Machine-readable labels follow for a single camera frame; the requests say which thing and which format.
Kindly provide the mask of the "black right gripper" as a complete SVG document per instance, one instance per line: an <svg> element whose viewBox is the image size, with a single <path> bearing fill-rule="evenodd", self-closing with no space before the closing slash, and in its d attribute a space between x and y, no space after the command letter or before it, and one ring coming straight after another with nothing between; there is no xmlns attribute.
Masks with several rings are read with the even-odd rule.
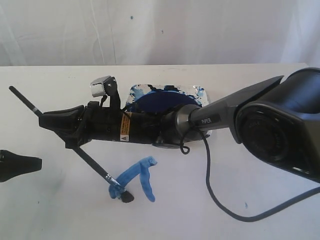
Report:
<svg viewBox="0 0 320 240"><path fill-rule="evenodd" d="M161 133L155 114L101 107L96 101L85 107L44 112L38 123L52 132L70 133L65 137L66 148L78 148L92 140L152 145Z"/></svg>

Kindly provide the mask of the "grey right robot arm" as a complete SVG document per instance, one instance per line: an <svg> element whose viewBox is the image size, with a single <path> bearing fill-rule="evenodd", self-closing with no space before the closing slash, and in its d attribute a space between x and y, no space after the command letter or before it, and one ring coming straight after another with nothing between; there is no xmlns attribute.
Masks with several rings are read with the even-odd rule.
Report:
<svg viewBox="0 0 320 240"><path fill-rule="evenodd" d="M91 140L178 148L211 130L228 128L238 144L261 161L314 182L320 180L320 70L303 68L243 88L206 106L183 104L158 110L169 98L152 88L135 112L120 108L112 77L100 78L110 105L87 105L48 111L41 128L55 132L68 149Z"/></svg>

